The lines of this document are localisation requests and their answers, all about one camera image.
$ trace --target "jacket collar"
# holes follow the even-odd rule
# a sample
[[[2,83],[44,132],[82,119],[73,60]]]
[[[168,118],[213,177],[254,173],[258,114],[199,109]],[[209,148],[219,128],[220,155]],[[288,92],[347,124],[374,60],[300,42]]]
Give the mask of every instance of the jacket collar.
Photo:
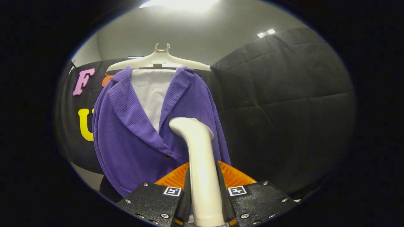
[[[108,90],[108,95],[115,114],[133,134],[142,139],[145,143],[178,160],[153,128],[142,108],[136,92],[130,83],[132,70],[133,68],[126,67],[111,79],[114,84]],[[195,70],[184,67],[178,68],[174,73],[163,101],[159,122],[160,132],[163,122],[191,84],[194,72]]]

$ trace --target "black fabric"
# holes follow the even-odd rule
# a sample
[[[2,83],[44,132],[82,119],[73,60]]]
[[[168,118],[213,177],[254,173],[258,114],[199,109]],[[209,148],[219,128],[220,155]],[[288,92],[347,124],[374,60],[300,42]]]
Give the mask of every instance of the black fabric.
[[[105,176],[101,180],[100,193],[114,203],[118,203],[123,199],[123,197],[115,190],[115,188]]]
[[[62,155],[75,165],[91,172],[104,174],[98,163],[92,141],[86,140],[80,131],[80,118],[78,111],[88,109],[87,129],[92,132],[92,113],[95,101],[103,86],[107,68],[117,62],[126,59],[112,59],[97,61],[74,68],[68,76],[63,76],[59,81],[55,105],[56,137],[59,142],[59,150]],[[95,69],[95,73],[89,77],[85,87],[82,87],[80,95],[73,96],[73,91],[83,70]]]
[[[211,68],[234,167],[292,194],[339,163],[354,128],[353,87],[337,54],[313,30],[257,39]]]

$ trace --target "jacket sleeve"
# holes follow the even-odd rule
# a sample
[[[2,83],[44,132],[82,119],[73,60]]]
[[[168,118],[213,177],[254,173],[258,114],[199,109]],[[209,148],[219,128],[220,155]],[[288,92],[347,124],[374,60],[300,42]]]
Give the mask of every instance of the jacket sleeve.
[[[220,119],[219,119],[219,115],[217,114],[216,105],[215,105],[215,103],[213,101],[212,95],[209,92],[209,89],[208,89],[208,93],[209,93],[210,103],[212,105],[213,116],[215,118],[216,134],[217,134],[217,140],[218,140],[218,143],[219,143],[221,161],[228,164],[228,165],[231,165],[229,152],[227,150],[225,136],[224,136],[223,130],[222,130],[222,125],[220,124]]]

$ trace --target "white wall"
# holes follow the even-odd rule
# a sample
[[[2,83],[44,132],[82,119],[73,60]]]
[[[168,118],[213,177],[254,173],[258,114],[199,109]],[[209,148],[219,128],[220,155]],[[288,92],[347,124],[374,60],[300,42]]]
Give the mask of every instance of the white wall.
[[[103,59],[146,56],[171,45],[170,54],[212,65],[269,29],[307,27],[288,12],[259,0],[220,0],[206,11],[163,6],[134,8],[99,31]]]
[[[91,36],[72,57],[76,67],[103,60],[98,49],[98,32]]]

